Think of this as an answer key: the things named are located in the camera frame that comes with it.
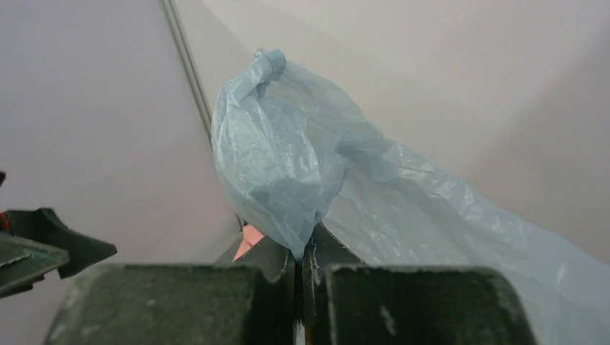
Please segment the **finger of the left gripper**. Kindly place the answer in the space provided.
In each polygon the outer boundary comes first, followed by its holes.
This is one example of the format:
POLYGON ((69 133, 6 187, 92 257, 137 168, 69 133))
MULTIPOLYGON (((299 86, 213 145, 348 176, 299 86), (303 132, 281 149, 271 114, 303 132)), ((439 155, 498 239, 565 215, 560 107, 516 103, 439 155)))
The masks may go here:
POLYGON ((117 253, 115 245, 68 228, 51 208, 8 210, 4 212, 4 223, 12 235, 67 251, 69 261, 58 269, 62 279, 117 253))
POLYGON ((59 273, 70 262, 63 244, 43 243, 1 233, 1 297, 32 290, 50 272, 59 273))

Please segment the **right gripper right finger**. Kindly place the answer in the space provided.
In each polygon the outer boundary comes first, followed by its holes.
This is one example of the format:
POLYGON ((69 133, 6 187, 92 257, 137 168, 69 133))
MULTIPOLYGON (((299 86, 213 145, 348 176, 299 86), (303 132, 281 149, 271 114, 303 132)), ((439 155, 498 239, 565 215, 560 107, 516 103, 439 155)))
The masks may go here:
POLYGON ((300 264, 302 344, 534 344, 512 284, 472 266, 369 265, 318 225, 300 264))

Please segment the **blue plastic trash bag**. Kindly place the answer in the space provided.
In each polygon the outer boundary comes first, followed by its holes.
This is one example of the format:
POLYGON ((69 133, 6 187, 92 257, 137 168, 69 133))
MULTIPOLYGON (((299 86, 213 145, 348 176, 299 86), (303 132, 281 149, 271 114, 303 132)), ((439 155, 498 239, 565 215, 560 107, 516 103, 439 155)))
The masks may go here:
POLYGON ((258 50, 221 87, 211 125, 228 204, 296 258, 323 224, 368 264, 492 267, 538 343, 609 342, 606 264, 385 138, 339 86, 280 50, 258 50))

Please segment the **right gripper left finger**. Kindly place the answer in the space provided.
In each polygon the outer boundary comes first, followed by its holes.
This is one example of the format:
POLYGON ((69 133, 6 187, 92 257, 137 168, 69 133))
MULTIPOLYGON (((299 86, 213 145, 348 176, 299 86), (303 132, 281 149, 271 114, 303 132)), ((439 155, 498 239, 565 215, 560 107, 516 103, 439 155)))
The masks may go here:
POLYGON ((292 344, 292 253, 270 239, 235 262, 106 264, 70 290, 46 344, 292 344))

